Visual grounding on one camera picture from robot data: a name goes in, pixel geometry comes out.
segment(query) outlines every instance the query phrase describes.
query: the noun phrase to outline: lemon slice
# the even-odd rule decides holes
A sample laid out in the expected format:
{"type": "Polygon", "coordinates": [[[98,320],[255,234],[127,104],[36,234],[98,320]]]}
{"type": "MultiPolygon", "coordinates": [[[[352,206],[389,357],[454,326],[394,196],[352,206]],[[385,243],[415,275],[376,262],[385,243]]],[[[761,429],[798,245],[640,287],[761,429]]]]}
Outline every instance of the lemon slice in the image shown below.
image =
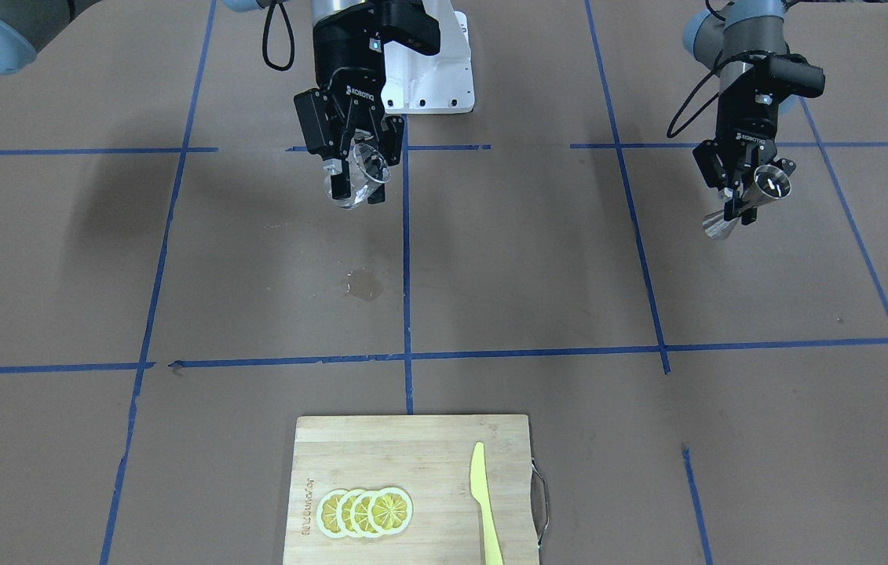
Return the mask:
{"type": "Polygon", "coordinates": [[[335,523],[339,526],[340,532],[351,538],[362,538],[356,530],[353,529],[353,518],[350,518],[350,511],[353,510],[353,503],[361,494],[366,493],[366,489],[353,489],[343,494],[339,498],[338,504],[335,506],[335,523]]]}
{"type": "Polygon", "coordinates": [[[343,494],[346,494],[346,489],[330,491],[318,503],[318,530],[321,530],[322,534],[334,540],[346,537],[346,532],[343,532],[339,522],[336,522],[335,519],[336,508],[343,494]]]}
{"type": "Polygon", "coordinates": [[[385,536],[398,534],[412,520],[412,498],[398,487],[378,490],[367,509],[367,518],[375,532],[385,536]]]}
{"type": "Polygon", "coordinates": [[[376,539],[383,534],[378,533],[375,527],[371,525],[371,515],[368,510],[371,508],[373,498],[378,496],[377,490],[368,490],[356,497],[353,501],[353,507],[349,509],[349,521],[353,523],[351,528],[353,532],[357,532],[361,537],[376,539]]]}

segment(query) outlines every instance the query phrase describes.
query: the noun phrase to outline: yellow knife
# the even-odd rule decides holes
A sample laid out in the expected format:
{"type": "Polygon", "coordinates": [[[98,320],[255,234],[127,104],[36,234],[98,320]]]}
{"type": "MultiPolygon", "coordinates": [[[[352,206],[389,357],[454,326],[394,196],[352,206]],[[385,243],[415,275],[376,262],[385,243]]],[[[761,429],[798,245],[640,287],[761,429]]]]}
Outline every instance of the yellow knife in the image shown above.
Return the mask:
{"type": "Polygon", "coordinates": [[[489,482],[486,479],[486,446],[482,441],[472,451],[472,498],[482,508],[482,539],[486,545],[486,565],[503,565],[500,540],[493,523],[493,507],[489,503],[489,482]]]}

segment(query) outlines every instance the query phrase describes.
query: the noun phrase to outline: water spill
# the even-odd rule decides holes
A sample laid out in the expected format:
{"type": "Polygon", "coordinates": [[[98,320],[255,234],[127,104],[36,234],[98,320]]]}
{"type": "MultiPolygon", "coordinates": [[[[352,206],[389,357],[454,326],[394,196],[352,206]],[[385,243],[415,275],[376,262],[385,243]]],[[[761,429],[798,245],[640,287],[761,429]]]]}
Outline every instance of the water spill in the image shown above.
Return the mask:
{"type": "Polygon", "coordinates": [[[369,268],[358,268],[346,273],[346,293],[369,303],[384,293],[384,285],[369,268]]]}

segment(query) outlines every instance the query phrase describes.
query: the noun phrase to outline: metal handle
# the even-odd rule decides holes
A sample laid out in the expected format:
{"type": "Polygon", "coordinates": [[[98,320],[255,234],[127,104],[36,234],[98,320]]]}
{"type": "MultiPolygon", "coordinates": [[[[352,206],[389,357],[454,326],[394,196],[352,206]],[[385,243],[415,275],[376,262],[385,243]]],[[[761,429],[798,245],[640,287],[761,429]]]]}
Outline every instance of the metal handle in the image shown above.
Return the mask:
{"type": "Polygon", "coordinates": [[[541,532],[538,532],[538,551],[541,551],[541,544],[544,540],[545,534],[548,532],[548,523],[549,523],[549,507],[548,507],[548,483],[545,482],[545,476],[541,475],[541,472],[538,471],[538,465],[535,465],[534,458],[531,457],[531,475],[538,476],[538,479],[541,480],[541,491],[544,496],[545,501],[545,523],[544,526],[541,526],[541,532]]]}

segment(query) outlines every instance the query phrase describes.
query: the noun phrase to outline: white mounting plate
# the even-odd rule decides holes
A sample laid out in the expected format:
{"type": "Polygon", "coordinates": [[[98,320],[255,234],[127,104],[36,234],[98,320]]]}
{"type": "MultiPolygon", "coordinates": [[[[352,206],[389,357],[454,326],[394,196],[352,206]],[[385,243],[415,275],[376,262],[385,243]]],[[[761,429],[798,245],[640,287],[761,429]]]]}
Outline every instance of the white mounting plate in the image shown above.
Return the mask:
{"type": "Polygon", "coordinates": [[[425,0],[426,13],[440,22],[440,54],[426,56],[397,43],[384,46],[387,114],[466,114],[475,108],[468,16],[450,0],[425,0]]]}

